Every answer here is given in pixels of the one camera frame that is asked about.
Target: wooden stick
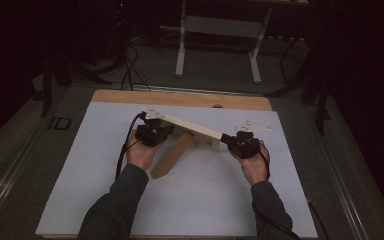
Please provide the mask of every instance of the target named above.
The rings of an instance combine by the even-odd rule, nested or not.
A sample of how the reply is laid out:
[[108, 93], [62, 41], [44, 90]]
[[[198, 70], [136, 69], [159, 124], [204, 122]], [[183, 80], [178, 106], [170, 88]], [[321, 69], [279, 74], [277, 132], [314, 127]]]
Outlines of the wooden stick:
[[157, 163], [157, 165], [152, 169], [151, 176], [153, 179], [160, 178], [168, 174], [171, 168], [179, 160], [183, 152], [191, 145], [193, 142], [193, 135], [189, 132], [184, 132], [179, 141], [174, 145], [168, 153]]

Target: dark gray sleeve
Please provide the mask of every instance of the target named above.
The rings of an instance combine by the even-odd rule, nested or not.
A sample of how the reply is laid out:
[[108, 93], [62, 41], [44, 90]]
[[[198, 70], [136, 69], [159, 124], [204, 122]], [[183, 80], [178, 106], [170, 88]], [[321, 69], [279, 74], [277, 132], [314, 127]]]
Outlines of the dark gray sleeve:
[[141, 168], [127, 164], [110, 192], [98, 199], [86, 213], [78, 239], [128, 239], [148, 180]]
[[[279, 194], [277, 194], [270, 182], [263, 181], [252, 185], [251, 194], [255, 207], [260, 213], [289, 230], [292, 229], [292, 218], [286, 213]], [[255, 215], [255, 220], [257, 223], [258, 239], [293, 239], [289, 235], [260, 219], [257, 214]]]

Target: table leg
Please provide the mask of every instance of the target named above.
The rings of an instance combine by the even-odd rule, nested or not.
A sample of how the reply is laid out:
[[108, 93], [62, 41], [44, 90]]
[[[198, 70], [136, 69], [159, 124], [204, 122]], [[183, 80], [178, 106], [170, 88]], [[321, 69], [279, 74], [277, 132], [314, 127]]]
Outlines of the table leg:
[[267, 24], [269, 22], [270, 16], [271, 16], [272, 9], [267, 9], [266, 16], [264, 17], [264, 22], [261, 24], [261, 28], [257, 37], [257, 44], [255, 45], [254, 51], [249, 53], [249, 63], [251, 65], [251, 72], [252, 72], [252, 78], [254, 80], [254, 83], [259, 84], [261, 83], [261, 77], [260, 72], [258, 70], [258, 63], [257, 63], [257, 55], [260, 51], [261, 43], [264, 39], [264, 33], [267, 29]]
[[186, 18], [186, 1], [182, 1], [182, 16], [180, 19], [180, 46], [177, 55], [176, 77], [183, 76], [183, 66], [185, 64], [185, 18]]

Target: table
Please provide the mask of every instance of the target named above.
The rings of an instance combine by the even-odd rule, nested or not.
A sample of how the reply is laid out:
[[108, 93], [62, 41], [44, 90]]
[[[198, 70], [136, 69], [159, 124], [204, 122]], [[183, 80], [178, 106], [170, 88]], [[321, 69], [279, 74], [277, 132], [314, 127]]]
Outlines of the table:
[[308, 6], [310, 5], [307, 0], [257, 0], [257, 1], [237, 1], [238, 4], [259, 4], [267, 6], [265, 13], [262, 13], [260, 22], [250, 22], [250, 21], [238, 21], [230, 19], [221, 19], [221, 18], [211, 18], [211, 17], [202, 17], [202, 16], [191, 16], [186, 12], [186, 3], [187, 0], [182, 0], [182, 9], [181, 9], [181, 21], [180, 21], [180, 44], [179, 52], [176, 62], [176, 71], [175, 75], [177, 77], [183, 76], [183, 68], [185, 62], [185, 35], [186, 32], [198, 32], [198, 33], [209, 33], [209, 34], [218, 34], [218, 35], [227, 35], [227, 36], [239, 36], [239, 37], [249, 37], [255, 38], [256, 43], [252, 51], [249, 52], [249, 62], [252, 72], [253, 81], [256, 84], [261, 83], [261, 76], [258, 69], [257, 55], [260, 50], [261, 43], [264, 39], [264, 34], [269, 23], [272, 10], [276, 6], [285, 6], [285, 5], [298, 5], [298, 6]]
[[[271, 136], [270, 135], [271, 133], [267, 133], [268, 138], [271, 139], [270, 140], [271, 144], [273, 144], [272, 146], [273, 150], [271, 152], [272, 157], [283, 159], [282, 161], [279, 161], [272, 165], [272, 174], [274, 175], [274, 176], [272, 175], [273, 184], [275, 185], [275, 187], [276, 185], [286, 186], [286, 189], [284, 190], [281, 190], [282, 187], [280, 187], [279, 195], [281, 197], [282, 195], [284, 196], [285, 192], [298, 194], [298, 197], [284, 197], [285, 207], [287, 211], [291, 210], [290, 214], [293, 216], [293, 219], [295, 216], [295, 220], [297, 220], [296, 216], [299, 216], [300, 221], [296, 221], [297, 224], [296, 226], [294, 226], [294, 228], [297, 227], [298, 228], [297, 230], [301, 231], [301, 234], [303, 234], [303, 232], [307, 232], [308, 236], [310, 237], [317, 236], [317, 233], [315, 232], [314, 223], [312, 222], [311, 214], [309, 213], [308, 206], [306, 205], [305, 197], [302, 193], [302, 187], [299, 183], [299, 179], [298, 179], [296, 170], [294, 168], [293, 161], [289, 153], [289, 149], [287, 148], [286, 140], [284, 139], [280, 122], [278, 122], [277, 114], [275, 112], [270, 111], [271, 106], [269, 101], [266, 98], [226, 96], [226, 95], [205, 95], [205, 94], [180, 94], [180, 93], [163, 93], [163, 92], [155, 92], [155, 93], [126, 92], [126, 91], [114, 91], [114, 90], [99, 90], [94, 94], [92, 98], [92, 102], [89, 105], [88, 112], [85, 115], [82, 126], [79, 129], [79, 132], [73, 143], [70, 154], [67, 157], [64, 168], [61, 171], [60, 177], [57, 183], [55, 184], [54, 190], [48, 200], [48, 203], [46, 205], [45, 211], [42, 215], [42, 219], [39, 223], [39, 226], [36, 232], [37, 234], [42, 235], [46, 238], [76, 237], [76, 233], [78, 231], [77, 228], [80, 227], [81, 220], [83, 219], [82, 216], [84, 216], [85, 211], [87, 211], [87, 209], [93, 204], [94, 201], [96, 201], [96, 199], [100, 195], [104, 194], [107, 191], [111, 182], [113, 181], [114, 163], [112, 161], [118, 159], [119, 151], [114, 151], [111, 149], [120, 148], [121, 138], [124, 138], [126, 133], [124, 133], [124, 135], [121, 134], [121, 136], [123, 137], [120, 137], [120, 133], [118, 132], [120, 129], [108, 128], [108, 126], [114, 125], [114, 124], [116, 124], [116, 126], [118, 125], [124, 126], [123, 125], [124, 123], [122, 124], [120, 122], [121, 121], [120, 119], [126, 118], [127, 116], [126, 114], [128, 112], [131, 112], [129, 108], [134, 109], [134, 111], [136, 111], [135, 109], [137, 109], [142, 104], [152, 104], [152, 105], [155, 105], [157, 108], [163, 109], [164, 111], [173, 110], [176, 113], [183, 113], [184, 115], [182, 116], [186, 116], [189, 114], [189, 116], [186, 116], [186, 119], [194, 118], [194, 116], [196, 116], [196, 112], [207, 113], [207, 114], [204, 114], [203, 116], [209, 116], [210, 114], [208, 113], [211, 113], [216, 117], [224, 114], [224, 115], [227, 115], [228, 118], [235, 118], [235, 116], [232, 116], [231, 111], [235, 111], [235, 113], [246, 112], [247, 114], [249, 114], [248, 117], [251, 117], [253, 119], [256, 119], [259, 116], [263, 116], [263, 115], [266, 116], [268, 119], [268, 122], [272, 124], [271, 127], [273, 127], [273, 134], [275, 134], [276, 131], [279, 131], [279, 134], [283, 136], [283, 138], [280, 137], [275, 139], [275, 137], [273, 138], [269, 137]], [[211, 109], [214, 105], [222, 105], [225, 109]], [[105, 121], [105, 123], [104, 124], [101, 123], [97, 125], [95, 124], [96, 121], [94, 122], [94, 119], [95, 120], [107, 119], [107, 120], [102, 120], [102, 121]], [[131, 118], [125, 119], [123, 121], [127, 121], [126, 124], [129, 125]], [[212, 124], [212, 127], [214, 127], [217, 125], [222, 125], [224, 123], [216, 121], [211, 124]], [[184, 211], [189, 213], [188, 216], [181, 216], [180, 219], [182, 219], [182, 221], [183, 220], [191, 221], [191, 219], [188, 219], [189, 215], [194, 215], [197, 213], [196, 211], [193, 211], [193, 209], [187, 209], [187, 208], [189, 206], [193, 206], [195, 203], [198, 203], [198, 205], [202, 204], [203, 199], [205, 200], [206, 203], [208, 203], [208, 199], [210, 199], [211, 201], [216, 202], [217, 206], [225, 205], [229, 209], [234, 209], [234, 208], [237, 208], [237, 206], [241, 206], [242, 208], [241, 211], [244, 211], [243, 209], [246, 209], [246, 212], [242, 214], [243, 216], [238, 215], [238, 218], [240, 219], [241, 217], [245, 217], [245, 219], [240, 219], [240, 220], [234, 219], [234, 221], [231, 221], [231, 223], [229, 223], [229, 221], [225, 221], [225, 218], [219, 217], [217, 219], [218, 220], [223, 219], [222, 221], [223, 224], [221, 224], [220, 226], [219, 233], [215, 233], [213, 235], [197, 234], [196, 231], [200, 231], [200, 228], [204, 229], [203, 231], [208, 230], [208, 226], [199, 226], [199, 227], [196, 227], [195, 229], [195, 228], [191, 228], [190, 227], [191, 225], [187, 225], [185, 229], [189, 229], [190, 232], [186, 231], [187, 232], [186, 236], [188, 236], [189, 238], [191, 236], [226, 237], [225, 235], [220, 234], [220, 232], [224, 233], [224, 231], [226, 231], [226, 227], [231, 228], [229, 224], [233, 223], [236, 226], [236, 225], [240, 225], [240, 224], [237, 224], [237, 222], [253, 221], [253, 213], [248, 204], [248, 200], [250, 201], [250, 193], [248, 193], [249, 190], [246, 190], [249, 188], [249, 185], [246, 182], [243, 175], [241, 175], [242, 173], [240, 172], [240, 167], [234, 165], [234, 164], [238, 164], [236, 160], [232, 160], [231, 157], [227, 158], [226, 156], [221, 159], [231, 159], [232, 161], [229, 162], [229, 160], [227, 160], [226, 162], [221, 162], [220, 159], [218, 159], [220, 158], [221, 155], [228, 154], [227, 149], [221, 149], [220, 152], [211, 152], [209, 150], [203, 151], [201, 149], [202, 147], [198, 147], [198, 146], [193, 147], [193, 149], [191, 150], [193, 151], [193, 154], [194, 154], [193, 161], [183, 160], [182, 164], [186, 164], [186, 165], [179, 164], [179, 166], [176, 169], [172, 169], [169, 175], [161, 178], [162, 180], [150, 181], [147, 187], [147, 189], [150, 189], [150, 190], [146, 190], [144, 193], [144, 196], [141, 199], [141, 202], [138, 207], [138, 212], [135, 218], [135, 223], [136, 221], [139, 223], [140, 222], [146, 223], [146, 221], [150, 221], [149, 219], [147, 219], [148, 215], [152, 217], [155, 214], [157, 214], [157, 216], [159, 217], [158, 219], [166, 219], [166, 222], [167, 222], [170, 219], [164, 218], [164, 217], [167, 217], [167, 216], [164, 216], [164, 212], [163, 212], [163, 215], [161, 215], [161, 212], [158, 212], [158, 211], [165, 207], [166, 210], [168, 208], [167, 212], [170, 212], [170, 208], [173, 208], [175, 210], [175, 208], [177, 207], [176, 205], [179, 205], [179, 204], [181, 205], [180, 207], [182, 209], [186, 207]], [[201, 155], [204, 154], [205, 159], [200, 158], [199, 154]], [[203, 169], [201, 167], [202, 165], [206, 165], [205, 170], [201, 170]], [[217, 168], [220, 168], [220, 167], [223, 168], [223, 171], [221, 171], [221, 175], [220, 173], [214, 173], [214, 171], [212, 171], [212, 169], [216, 165], [217, 165]], [[187, 169], [186, 172], [180, 171], [182, 169], [182, 166], [183, 166], [183, 170], [185, 168]], [[276, 172], [279, 172], [279, 170], [286, 171], [284, 173], [288, 177], [280, 177], [278, 174], [276, 174]], [[212, 182], [209, 182], [209, 181], [202, 182], [202, 180], [205, 180], [205, 178], [208, 177], [209, 175], [211, 175]], [[285, 185], [284, 181], [289, 181], [287, 180], [289, 176], [292, 176], [294, 179], [290, 181], [291, 184]], [[229, 185], [229, 183], [224, 183], [224, 181], [226, 180], [225, 179], [226, 177], [231, 179], [231, 181], [233, 181], [234, 184]], [[201, 194], [202, 196], [197, 196], [196, 199], [194, 199], [192, 202], [189, 202], [187, 206], [185, 206], [182, 203], [182, 201], [180, 201], [179, 199], [185, 199], [185, 198], [190, 199], [190, 197], [194, 197], [193, 189], [191, 190], [191, 188], [183, 187], [183, 186], [188, 186], [187, 184], [192, 184], [192, 186], [195, 189], [198, 189], [201, 192], [202, 191], [206, 192], [207, 194]], [[214, 187], [214, 184], [218, 186], [217, 188], [221, 186], [222, 190], [219, 193], [212, 192], [214, 189], [211, 189], [211, 186]], [[179, 186], [181, 186], [181, 188], [188, 189], [188, 191], [181, 192], [182, 191], [181, 189], [176, 189], [176, 187], [179, 187]], [[158, 201], [159, 199], [153, 198], [154, 196], [153, 194], [155, 194], [156, 192], [162, 193], [163, 195], [162, 198], [164, 199], [164, 201], [166, 202], [171, 201], [170, 204], [168, 204], [169, 207], [167, 207], [167, 204], [165, 206], [163, 204], [162, 206], [161, 203]], [[67, 205], [66, 203], [70, 201], [73, 201], [73, 204]], [[295, 203], [298, 203], [301, 205], [297, 207], [297, 206], [294, 206]], [[214, 212], [212, 212], [211, 215], [219, 216], [220, 214], [221, 215], [225, 214], [223, 208], [221, 208], [221, 211], [219, 212], [217, 212], [217, 210], [214, 210]], [[237, 215], [235, 211], [230, 212], [228, 214], [235, 214], [235, 216]], [[176, 219], [177, 219], [176, 224], [182, 222], [182, 221], [179, 221], [178, 216]], [[300, 224], [302, 225], [302, 221], [301, 221], [302, 219], [304, 219], [304, 222], [309, 223], [307, 224], [308, 226], [304, 226], [303, 229], [301, 229], [300, 227]], [[149, 230], [148, 228], [149, 224], [143, 224], [143, 225], [134, 224], [132, 229], [132, 234], [134, 235], [133, 237], [136, 237], [136, 238], [150, 237], [152, 236], [152, 234], [150, 235], [151, 232], [153, 233], [153, 232], [162, 231], [161, 230], [162, 228], [159, 226], [159, 224], [160, 222], [164, 222], [164, 221], [153, 220], [152, 222], [154, 223], [155, 226], [153, 227], [151, 226], [152, 231], [150, 232], [146, 232]], [[249, 223], [246, 225], [252, 229], [255, 228], [254, 227], [255, 225], [252, 223]], [[182, 226], [180, 224], [178, 228], [174, 228], [173, 231], [174, 232], [180, 231], [179, 229], [181, 227]], [[176, 237], [181, 236], [181, 234], [172, 234], [172, 235]], [[166, 236], [172, 236], [172, 235], [171, 234], [166, 235], [164, 234], [164, 232], [163, 233], [159, 232], [158, 234], [156, 234], [156, 236], [159, 236], [159, 237], [161, 236], [166, 237]]]

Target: person's left hand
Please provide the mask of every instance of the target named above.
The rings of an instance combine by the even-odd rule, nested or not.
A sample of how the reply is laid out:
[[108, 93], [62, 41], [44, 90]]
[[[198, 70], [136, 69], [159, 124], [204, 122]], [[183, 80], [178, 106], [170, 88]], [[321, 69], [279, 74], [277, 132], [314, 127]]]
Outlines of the person's left hand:
[[138, 142], [135, 134], [136, 129], [132, 131], [129, 142], [127, 143], [127, 147], [131, 146], [126, 152], [127, 163], [136, 165], [146, 171], [151, 166], [155, 153], [161, 148], [163, 143], [155, 147], [147, 147], [141, 142]]

